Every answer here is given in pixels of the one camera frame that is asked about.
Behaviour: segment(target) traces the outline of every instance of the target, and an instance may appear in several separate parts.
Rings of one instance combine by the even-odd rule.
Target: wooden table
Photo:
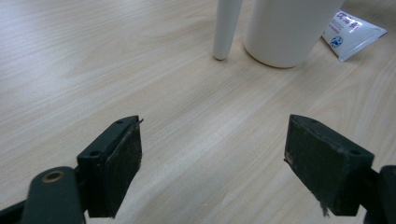
[[[227,60],[211,56],[215,0],[0,3],[0,209],[139,115],[143,160],[115,220],[89,223],[362,223],[323,217],[283,162],[290,114],[320,120],[396,163],[396,2],[343,10],[389,31],[340,63],[323,40],[291,69],[243,47],[246,0]]]

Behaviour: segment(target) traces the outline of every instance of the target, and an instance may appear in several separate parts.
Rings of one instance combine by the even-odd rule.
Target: white tube
[[[242,0],[219,0],[216,19],[215,41],[213,43],[213,57],[224,60],[230,53],[233,43]]]

